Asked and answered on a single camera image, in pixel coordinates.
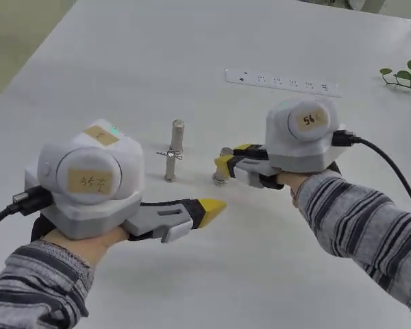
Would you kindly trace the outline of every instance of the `electrical outlet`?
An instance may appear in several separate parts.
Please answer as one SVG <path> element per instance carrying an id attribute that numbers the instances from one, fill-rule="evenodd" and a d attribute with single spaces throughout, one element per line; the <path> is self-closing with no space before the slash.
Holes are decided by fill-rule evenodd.
<path id="1" fill-rule="evenodd" d="M 283 77 L 281 75 L 258 73 L 247 70 L 226 69 L 225 80 L 235 84 L 246 84 L 250 86 L 269 87 L 283 90 L 296 91 L 299 93 L 310 93 L 315 95 L 326 95 L 341 97 L 339 86 L 333 83 L 316 82 L 315 80 Z"/>

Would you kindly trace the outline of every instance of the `human hand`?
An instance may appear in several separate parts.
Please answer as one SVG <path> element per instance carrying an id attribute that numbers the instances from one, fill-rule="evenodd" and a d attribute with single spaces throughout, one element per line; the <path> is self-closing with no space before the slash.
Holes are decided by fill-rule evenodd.
<path id="1" fill-rule="evenodd" d="M 290 196 L 292 198 L 292 204 L 295 208 L 298 208 L 296 194 L 300 186 L 311 176 L 311 173 L 288 173 L 282 172 L 277 175 L 277 183 L 281 185 L 287 185 L 290 187 Z"/>
<path id="2" fill-rule="evenodd" d="M 76 256 L 82 257 L 92 266 L 99 264 L 103 255 L 106 254 L 108 248 L 114 244 L 127 240 L 128 233 L 121 227 L 116 227 L 108 233 L 90 239 L 70 240 L 58 230 L 53 230 L 46 234 L 42 239 L 44 241 L 59 245 L 72 252 Z"/>

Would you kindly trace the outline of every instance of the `gray gripper finger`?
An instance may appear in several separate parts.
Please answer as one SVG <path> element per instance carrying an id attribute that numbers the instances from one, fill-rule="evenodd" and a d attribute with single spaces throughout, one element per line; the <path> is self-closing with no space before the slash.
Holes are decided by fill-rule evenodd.
<path id="1" fill-rule="evenodd" d="M 168 243 L 188 234 L 193 220 L 182 204 L 141 206 L 122 226 L 135 236 L 153 231 L 153 238 Z"/>

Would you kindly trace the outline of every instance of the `striped shirt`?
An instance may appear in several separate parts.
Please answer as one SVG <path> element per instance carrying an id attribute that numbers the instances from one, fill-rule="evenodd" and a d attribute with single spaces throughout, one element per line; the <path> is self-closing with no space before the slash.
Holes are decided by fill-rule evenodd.
<path id="1" fill-rule="evenodd" d="M 307 179 L 296 198 L 326 252 L 354 260 L 411 310 L 411 213 L 333 171 Z M 0 329 L 72 328 L 88 316 L 84 302 L 93 273 L 56 245 L 36 241 L 18 248 L 0 275 Z"/>

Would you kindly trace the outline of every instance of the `metal bolt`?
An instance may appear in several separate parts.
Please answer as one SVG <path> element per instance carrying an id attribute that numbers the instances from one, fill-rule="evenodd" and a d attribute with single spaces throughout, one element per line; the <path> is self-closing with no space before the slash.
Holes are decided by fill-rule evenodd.
<path id="1" fill-rule="evenodd" d="M 214 172 L 212 178 L 216 186 L 222 186 L 228 183 L 228 177 L 221 173 L 218 169 Z"/>
<path id="2" fill-rule="evenodd" d="M 173 182 L 175 180 L 175 159 L 177 156 L 173 152 L 167 152 L 166 156 L 166 173 L 164 174 L 164 180 L 167 182 Z"/>
<path id="3" fill-rule="evenodd" d="M 230 147 L 223 147 L 221 149 L 221 152 L 219 153 L 219 156 L 232 156 L 232 155 L 233 155 L 233 149 Z M 217 186 L 222 186 L 228 183 L 227 175 L 225 175 L 224 173 L 221 173 L 221 171 L 217 168 L 212 178 L 213 178 L 214 184 Z"/>
<path id="4" fill-rule="evenodd" d="M 169 150 L 176 154 L 183 153 L 184 121 L 176 119 L 172 122 L 172 141 Z"/>

